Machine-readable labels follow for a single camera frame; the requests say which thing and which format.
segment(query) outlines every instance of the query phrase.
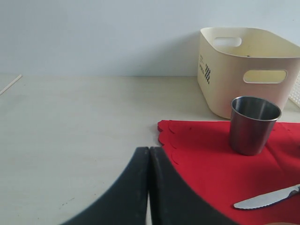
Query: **storage basket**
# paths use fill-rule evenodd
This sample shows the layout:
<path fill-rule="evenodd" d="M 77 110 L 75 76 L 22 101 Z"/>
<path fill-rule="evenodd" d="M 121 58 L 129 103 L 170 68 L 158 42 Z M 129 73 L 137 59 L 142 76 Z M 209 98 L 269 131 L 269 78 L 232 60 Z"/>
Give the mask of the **storage basket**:
<path fill-rule="evenodd" d="M 255 96 L 283 110 L 300 71 L 300 47 L 255 28 L 203 28 L 198 83 L 209 108 L 230 118 L 231 101 Z"/>

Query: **metal cup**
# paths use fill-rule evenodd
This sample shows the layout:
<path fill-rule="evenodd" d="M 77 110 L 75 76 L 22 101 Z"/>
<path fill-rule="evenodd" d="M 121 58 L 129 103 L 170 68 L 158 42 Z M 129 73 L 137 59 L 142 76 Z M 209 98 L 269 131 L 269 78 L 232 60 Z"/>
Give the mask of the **metal cup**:
<path fill-rule="evenodd" d="M 263 150 L 280 108 L 258 97 L 242 96 L 231 102 L 230 146 L 236 152 L 254 156 Z"/>

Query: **serrated knife blade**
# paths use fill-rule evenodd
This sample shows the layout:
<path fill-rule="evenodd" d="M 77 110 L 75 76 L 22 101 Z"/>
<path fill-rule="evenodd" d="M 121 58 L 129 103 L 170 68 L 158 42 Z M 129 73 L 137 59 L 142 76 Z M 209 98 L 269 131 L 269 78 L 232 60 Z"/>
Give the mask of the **serrated knife blade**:
<path fill-rule="evenodd" d="M 287 199 L 300 192 L 300 184 L 292 187 L 287 187 L 281 190 L 269 192 L 263 195 L 258 195 L 253 198 L 246 199 L 242 202 L 235 203 L 233 206 L 241 210 L 254 210 L 268 205 L 273 205 L 284 199 Z"/>

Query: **red cloth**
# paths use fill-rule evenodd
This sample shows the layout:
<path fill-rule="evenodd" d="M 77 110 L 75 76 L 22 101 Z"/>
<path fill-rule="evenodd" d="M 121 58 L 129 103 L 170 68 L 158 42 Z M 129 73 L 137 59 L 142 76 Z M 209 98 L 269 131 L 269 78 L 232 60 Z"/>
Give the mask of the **red cloth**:
<path fill-rule="evenodd" d="M 269 207 L 233 204 L 300 184 L 300 124 L 276 123 L 265 149 L 243 156 L 229 146 L 228 121 L 163 120 L 159 141 L 185 182 L 218 211 L 242 225 L 300 224 L 300 194 Z"/>

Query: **table surface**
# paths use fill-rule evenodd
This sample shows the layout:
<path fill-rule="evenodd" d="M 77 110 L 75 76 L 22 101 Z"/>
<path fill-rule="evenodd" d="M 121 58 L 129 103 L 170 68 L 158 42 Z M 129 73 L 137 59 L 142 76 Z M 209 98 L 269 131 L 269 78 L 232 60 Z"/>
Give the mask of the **table surface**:
<path fill-rule="evenodd" d="M 160 120 L 222 120 L 195 77 L 54 76 L 21 78 L 0 96 L 0 119 L 7 225 L 60 224 L 88 207 L 136 147 L 159 145 Z M 300 109 L 288 102 L 280 120 L 299 122 Z"/>

